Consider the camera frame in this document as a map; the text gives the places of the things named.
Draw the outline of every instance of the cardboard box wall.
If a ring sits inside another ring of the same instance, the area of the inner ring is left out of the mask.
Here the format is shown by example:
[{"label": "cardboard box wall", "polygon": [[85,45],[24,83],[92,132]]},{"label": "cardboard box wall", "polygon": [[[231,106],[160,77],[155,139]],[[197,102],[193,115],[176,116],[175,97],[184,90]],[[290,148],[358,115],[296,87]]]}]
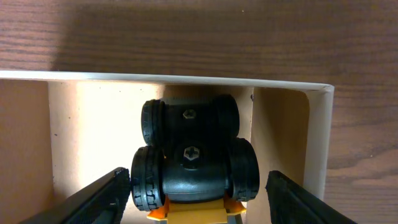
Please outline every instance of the cardboard box wall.
[{"label": "cardboard box wall", "polygon": [[[142,104],[163,96],[235,97],[239,136],[250,139],[261,174],[261,190],[247,204],[246,223],[270,223],[264,212],[269,211],[264,187],[270,170],[323,197],[330,85],[103,73],[0,72],[0,77],[41,80],[0,80],[0,188],[10,192],[0,198],[7,208],[2,223],[49,208],[115,167],[130,168],[135,151],[145,145]],[[71,81],[81,79],[102,81]],[[152,222],[130,199],[123,223]]]}]

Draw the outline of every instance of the beige cardboard panel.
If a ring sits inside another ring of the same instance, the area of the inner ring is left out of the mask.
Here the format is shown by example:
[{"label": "beige cardboard panel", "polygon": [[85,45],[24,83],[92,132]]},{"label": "beige cardboard panel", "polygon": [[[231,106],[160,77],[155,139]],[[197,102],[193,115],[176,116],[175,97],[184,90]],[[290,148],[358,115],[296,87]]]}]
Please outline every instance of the beige cardboard panel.
[{"label": "beige cardboard panel", "polygon": [[305,93],[254,88],[251,143],[260,169],[260,191],[248,202],[247,223],[271,223],[265,186],[268,172],[279,170],[302,185],[309,104]]},{"label": "beige cardboard panel", "polygon": [[53,204],[47,82],[0,80],[0,223]]},{"label": "beige cardboard panel", "polygon": [[[146,100],[231,93],[241,113],[240,136],[250,137],[252,88],[166,86],[136,82],[50,82],[50,120],[54,189],[57,201],[116,167],[131,167],[145,146],[141,108]],[[123,223],[152,223],[131,198]]]}]

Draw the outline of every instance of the black plastic housing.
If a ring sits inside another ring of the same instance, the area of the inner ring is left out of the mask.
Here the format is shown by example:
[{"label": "black plastic housing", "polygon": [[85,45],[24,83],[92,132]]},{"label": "black plastic housing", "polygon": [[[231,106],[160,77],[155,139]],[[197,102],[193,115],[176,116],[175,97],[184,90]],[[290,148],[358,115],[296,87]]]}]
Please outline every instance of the black plastic housing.
[{"label": "black plastic housing", "polygon": [[175,203],[208,202],[225,194],[247,202],[259,190],[251,144],[237,138],[239,111],[231,95],[207,103],[142,107],[142,135],[149,146],[134,155],[132,197],[139,210]]},{"label": "black plastic housing", "polygon": [[163,146],[182,139],[209,141],[234,138],[239,133],[239,111],[231,95],[207,103],[166,105],[145,102],[141,113],[142,135],[147,145]]}]

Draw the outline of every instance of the wooden table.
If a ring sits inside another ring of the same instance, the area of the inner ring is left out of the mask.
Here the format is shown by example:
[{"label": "wooden table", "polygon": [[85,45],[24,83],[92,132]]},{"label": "wooden table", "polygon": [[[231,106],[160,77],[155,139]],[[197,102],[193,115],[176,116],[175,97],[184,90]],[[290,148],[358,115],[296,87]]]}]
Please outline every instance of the wooden table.
[{"label": "wooden table", "polygon": [[398,2],[1,0],[0,69],[336,86],[325,200],[398,222]]}]

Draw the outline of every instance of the black rubber tire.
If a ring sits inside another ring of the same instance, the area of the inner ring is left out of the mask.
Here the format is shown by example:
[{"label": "black rubber tire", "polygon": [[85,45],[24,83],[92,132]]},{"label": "black rubber tire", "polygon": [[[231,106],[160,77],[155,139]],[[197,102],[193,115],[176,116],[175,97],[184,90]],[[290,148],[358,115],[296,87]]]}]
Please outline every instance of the black rubber tire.
[{"label": "black rubber tire", "polygon": [[239,134],[239,110],[231,95],[217,96],[213,102],[218,118],[219,132],[226,138],[235,138]]},{"label": "black rubber tire", "polygon": [[260,173],[253,147],[247,140],[235,138],[228,150],[233,188],[230,197],[240,202],[256,198],[260,188]]},{"label": "black rubber tire", "polygon": [[152,146],[138,149],[131,166],[131,193],[140,211],[152,211],[163,206],[165,195],[162,191],[160,168],[163,155]]},{"label": "black rubber tire", "polygon": [[141,131],[145,143],[149,146],[162,144],[164,107],[165,103],[161,100],[150,100],[142,106]]}]

